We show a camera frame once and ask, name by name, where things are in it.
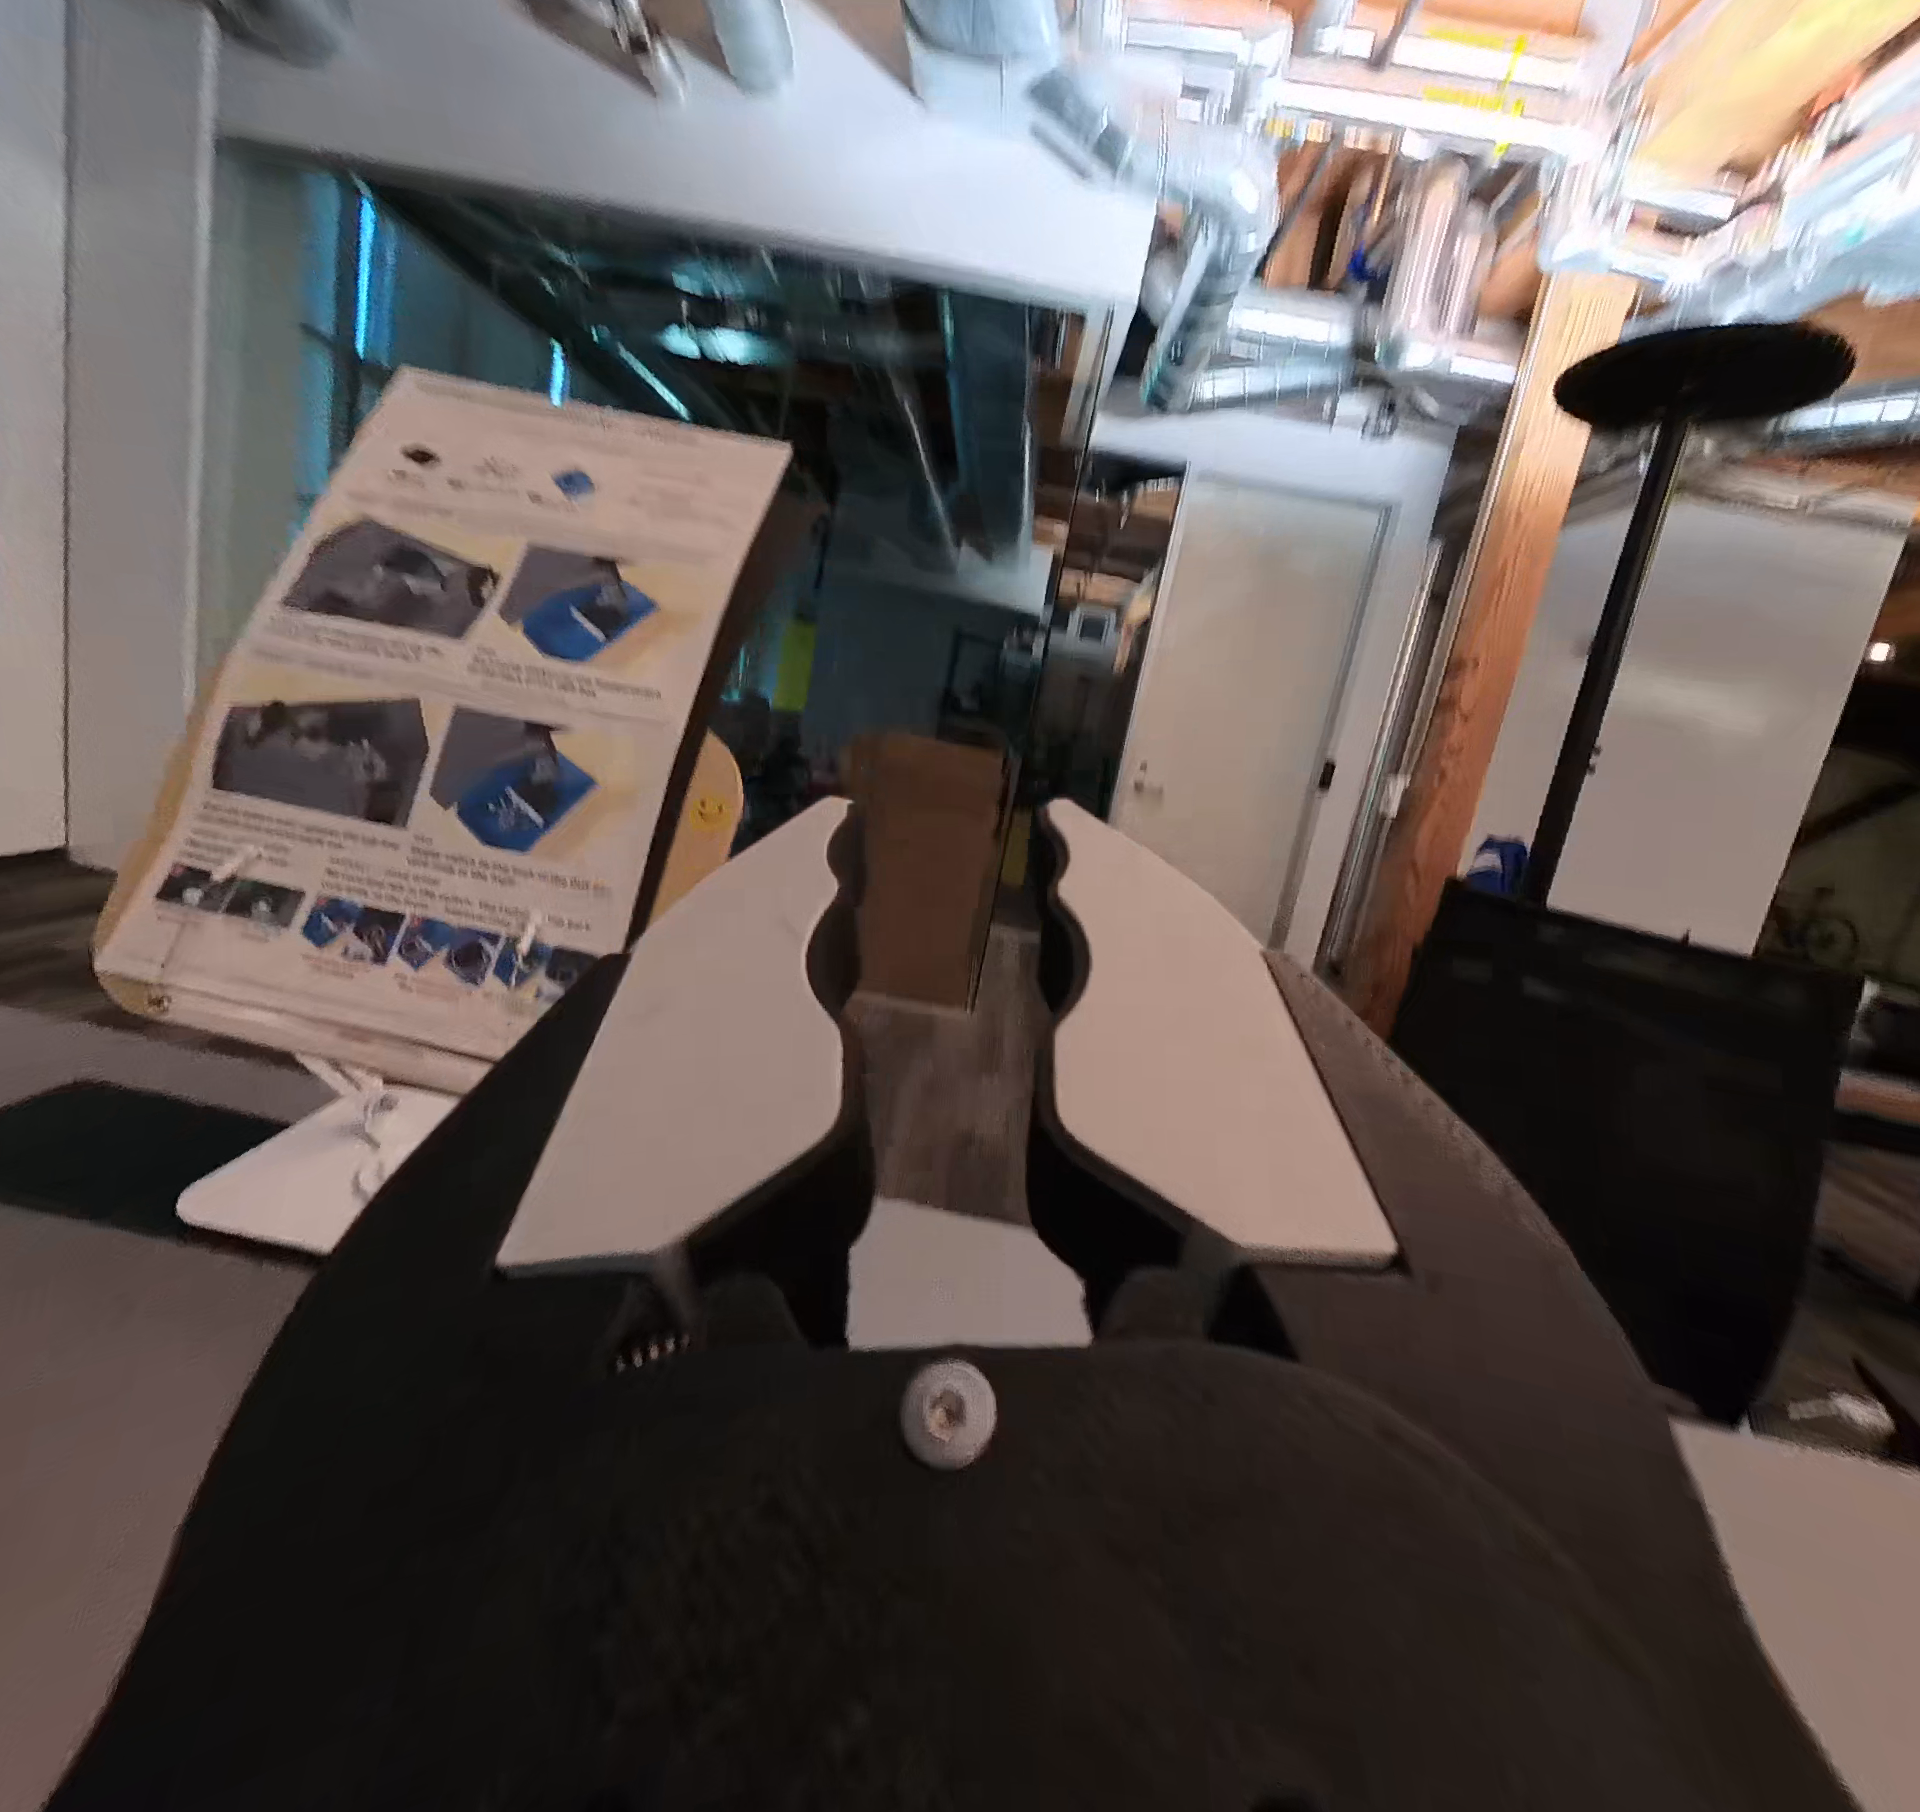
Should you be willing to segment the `wooden post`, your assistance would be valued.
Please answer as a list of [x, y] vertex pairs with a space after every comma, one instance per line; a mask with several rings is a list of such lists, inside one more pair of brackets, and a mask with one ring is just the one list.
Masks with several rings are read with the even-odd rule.
[[1519, 649], [1549, 583], [1549, 548], [1591, 447], [1591, 422], [1555, 409], [1555, 376], [1617, 339], [1638, 288], [1617, 272], [1549, 272], [1519, 331], [1519, 371], [1474, 498], [1465, 566], [1444, 605], [1439, 691], [1416, 721], [1412, 781], [1379, 839], [1379, 867], [1348, 949], [1338, 999], [1387, 1037], [1412, 962], [1459, 872]]

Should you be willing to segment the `wooden backing board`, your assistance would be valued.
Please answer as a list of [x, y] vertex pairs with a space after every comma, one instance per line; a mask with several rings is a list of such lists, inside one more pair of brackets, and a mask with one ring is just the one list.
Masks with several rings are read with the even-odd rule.
[[635, 930], [649, 921], [666, 921], [690, 888], [706, 888], [735, 857], [742, 815], [746, 815], [742, 756], [718, 733], [706, 733], [706, 748], [690, 756], [690, 781], [681, 781], [681, 815], [668, 832], [653, 890], [635, 914]]

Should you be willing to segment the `white door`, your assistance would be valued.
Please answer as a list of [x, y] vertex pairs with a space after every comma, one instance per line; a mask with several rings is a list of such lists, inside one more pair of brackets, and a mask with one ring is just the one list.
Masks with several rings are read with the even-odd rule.
[[1178, 476], [1112, 832], [1278, 939], [1387, 498]]

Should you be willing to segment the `brown cardboard box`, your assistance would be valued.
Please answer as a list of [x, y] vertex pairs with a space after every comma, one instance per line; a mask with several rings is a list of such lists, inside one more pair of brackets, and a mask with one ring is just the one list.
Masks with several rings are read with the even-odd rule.
[[1015, 748], [856, 733], [843, 797], [856, 811], [856, 983], [918, 1012], [969, 1012], [995, 905]]

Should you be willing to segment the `silver spiral air duct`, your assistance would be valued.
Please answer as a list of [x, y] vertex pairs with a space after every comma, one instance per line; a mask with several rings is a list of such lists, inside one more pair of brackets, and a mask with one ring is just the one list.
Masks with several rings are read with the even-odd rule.
[[1178, 207], [1178, 281], [1140, 371], [1146, 409], [1186, 409], [1201, 371], [1225, 339], [1225, 316], [1250, 290], [1278, 234], [1278, 155], [1235, 148], [1157, 164], [1157, 201]]

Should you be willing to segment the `printed instruction sheet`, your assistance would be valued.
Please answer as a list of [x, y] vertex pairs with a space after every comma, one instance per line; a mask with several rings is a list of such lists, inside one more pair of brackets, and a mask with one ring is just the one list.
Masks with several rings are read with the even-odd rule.
[[653, 905], [785, 447], [397, 371], [87, 939], [156, 1021], [467, 1095]]

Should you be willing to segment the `black mat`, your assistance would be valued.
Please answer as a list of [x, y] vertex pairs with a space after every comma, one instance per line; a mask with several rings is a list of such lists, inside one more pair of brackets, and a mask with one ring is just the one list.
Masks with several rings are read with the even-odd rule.
[[285, 1120], [156, 1087], [40, 1087], [0, 1106], [0, 1205], [216, 1248], [229, 1230], [182, 1229], [182, 1190], [278, 1131]]

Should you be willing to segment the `black floor lamp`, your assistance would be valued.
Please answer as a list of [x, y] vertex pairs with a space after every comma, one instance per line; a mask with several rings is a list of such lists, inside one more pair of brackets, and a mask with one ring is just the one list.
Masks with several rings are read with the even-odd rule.
[[1848, 371], [1854, 371], [1854, 347], [1830, 328], [1732, 320], [1732, 328], [1630, 331], [1555, 376], [1549, 398], [1563, 415], [1591, 433], [1645, 433], [1645, 476], [1617, 537], [1617, 566], [1606, 580], [1606, 605], [1586, 649], [1555, 767], [1544, 790], [1544, 815], [1519, 867], [1519, 905], [1549, 905], [1690, 433], [1819, 401], [1848, 385]]

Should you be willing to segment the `white stand base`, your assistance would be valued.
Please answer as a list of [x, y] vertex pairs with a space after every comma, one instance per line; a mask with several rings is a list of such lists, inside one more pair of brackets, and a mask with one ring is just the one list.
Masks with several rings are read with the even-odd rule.
[[299, 1066], [326, 1087], [326, 1100], [257, 1148], [216, 1166], [208, 1176], [182, 1184], [182, 1229], [278, 1251], [333, 1251], [364, 1205], [484, 1081], [474, 1066], [463, 1066], [447, 1087], [415, 1087], [313, 1051], [299, 1051]]

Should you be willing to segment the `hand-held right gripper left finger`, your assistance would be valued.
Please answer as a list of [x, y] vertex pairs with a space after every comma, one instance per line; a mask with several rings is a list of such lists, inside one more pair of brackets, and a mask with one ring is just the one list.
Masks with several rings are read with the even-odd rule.
[[848, 986], [856, 811], [810, 798], [631, 949], [493, 1271], [668, 1306], [768, 1272], [810, 1346], [843, 1346], [873, 1220]]

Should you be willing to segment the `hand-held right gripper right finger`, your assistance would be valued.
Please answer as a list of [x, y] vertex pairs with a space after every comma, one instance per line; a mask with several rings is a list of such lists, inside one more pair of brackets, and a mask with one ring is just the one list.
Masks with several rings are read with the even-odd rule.
[[1302, 1051], [1265, 939], [1086, 815], [1035, 815], [1043, 1045], [1023, 1220], [1103, 1324], [1178, 1272], [1213, 1346], [1296, 1346], [1272, 1271], [1387, 1272], [1395, 1229]]

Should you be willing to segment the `black office chair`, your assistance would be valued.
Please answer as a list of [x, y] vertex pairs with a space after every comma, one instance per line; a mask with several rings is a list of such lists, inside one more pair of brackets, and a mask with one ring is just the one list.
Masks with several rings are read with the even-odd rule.
[[1444, 888], [1387, 1045], [1517, 1171], [1654, 1387], [1765, 1396], [1863, 972]]

